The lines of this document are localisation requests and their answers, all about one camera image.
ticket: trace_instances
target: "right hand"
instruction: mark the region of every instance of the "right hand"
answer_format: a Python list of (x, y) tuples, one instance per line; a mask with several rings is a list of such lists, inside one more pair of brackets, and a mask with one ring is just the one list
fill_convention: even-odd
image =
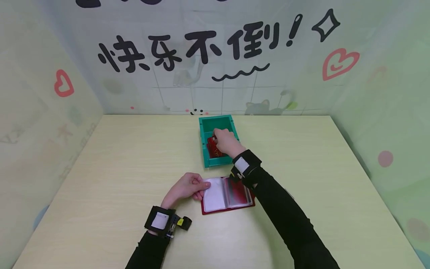
[(246, 148), (234, 137), (234, 133), (228, 129), (214, 129), (216, 137), (216, 147), (222, 152), (230, 156), (232, 159), (244, 152)]

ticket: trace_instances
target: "wooden table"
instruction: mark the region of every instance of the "wooden table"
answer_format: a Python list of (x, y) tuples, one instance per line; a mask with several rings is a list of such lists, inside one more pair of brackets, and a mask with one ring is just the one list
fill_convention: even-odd
[[(328, 116), (234, 116), (240, 141), (294, 196), (343, 269), (424, 268)], [(185, 172), (203, 168), (195, 116), (105, 115), (15, 269), (124, 268), (159, 205)], [(163, 268), (294, 268), (260, 204), (203, 216), (187, 200)]]

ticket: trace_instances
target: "teal storage box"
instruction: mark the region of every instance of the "teal storage box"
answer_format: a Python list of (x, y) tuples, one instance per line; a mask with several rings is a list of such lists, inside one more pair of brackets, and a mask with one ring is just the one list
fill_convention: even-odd
[(208, 138), (212, 137), (215, 128), (228, 129), (234, 133), (234, 136), (239, 141), (236, 128), (234, 127), (233, 118), (231, 115), (222, 115), (215, 117), (200, 117), (200, 138), (202, 140), (203, 162), (205, 168), (214, 167), (218, 165), (231, 164), (233, 160), (229, 156), (210, 158), (207, 147)]

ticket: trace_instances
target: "left hand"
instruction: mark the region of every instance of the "left hand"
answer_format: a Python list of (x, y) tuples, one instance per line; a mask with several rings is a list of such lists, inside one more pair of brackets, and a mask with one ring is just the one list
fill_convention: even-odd
[(170, 191), (166, 194), (161, 207), (165, 209), (173, 208), (177, 201), (193, 197), (194, 200), (201, 201), (204, 190), (209, 189), (210, 182), (203, 182), (202, 177), (195, 173), (185, 173)]

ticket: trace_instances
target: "pink dot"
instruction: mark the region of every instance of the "pink dot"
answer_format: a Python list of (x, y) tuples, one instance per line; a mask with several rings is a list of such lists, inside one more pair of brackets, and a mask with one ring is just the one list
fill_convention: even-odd
[(408, 231), (415, 240), (423, 242), (430, 241), (430, 228), (422, 220), (415, 218), (409, 219)]
[(388, 150), (384, 150), (379, 153), (378, 162), (382, 167), (389, 167), (393, 163), (393, 154)]

